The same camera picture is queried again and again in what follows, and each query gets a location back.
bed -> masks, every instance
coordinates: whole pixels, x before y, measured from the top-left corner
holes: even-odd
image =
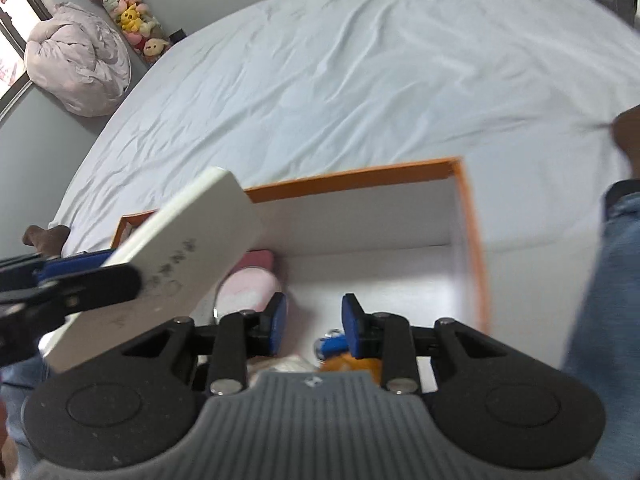
[[[639,102],[640,38],[591,0],[267,0],[150,70],[52,225],[95,251],[210,165],[250,187],[462,155],[492,333],[557,365],[626,171],[608,125]]]

foot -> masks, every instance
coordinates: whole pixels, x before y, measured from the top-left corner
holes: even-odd
[[[611,136],[628,157],[632,178],[640,178],[640,105],[616,117]]]
[[[65,225],[59,225],[44,230],[37,225],[31,225],[22,236],[22,243],[36,250],[43,256],[60,256],[66,239],[69,238],[71,229]]]

window frame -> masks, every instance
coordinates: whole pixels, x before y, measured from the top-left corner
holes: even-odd
[[[27,0],[27,3],[30,4],[36,15],[43,22],[50,20],[53,17],[42,0]],[[27,43],[14,27],[9,15],[2,9],[0,9],[0,32],[24,60],[24,51]],[[20,97],[30,84],[31,79],[25,72],[15,81],[14,84],[11,85],[11,88],[9,88],[8,91],[0,97],[0,117],[6,112],[11,104]]]

bundled blanket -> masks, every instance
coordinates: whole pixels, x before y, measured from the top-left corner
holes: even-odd
[[[84,117],[116,111],[131,77],[129,53],[120,34],[70,3],[59,4],[52,19],[34,27],[24,59],[36,85]]]

window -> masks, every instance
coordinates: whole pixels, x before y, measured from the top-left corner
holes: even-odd
[[[36,23],[50,17],[41,0],[0,0],[0,112],[27,86],[27,38]]]

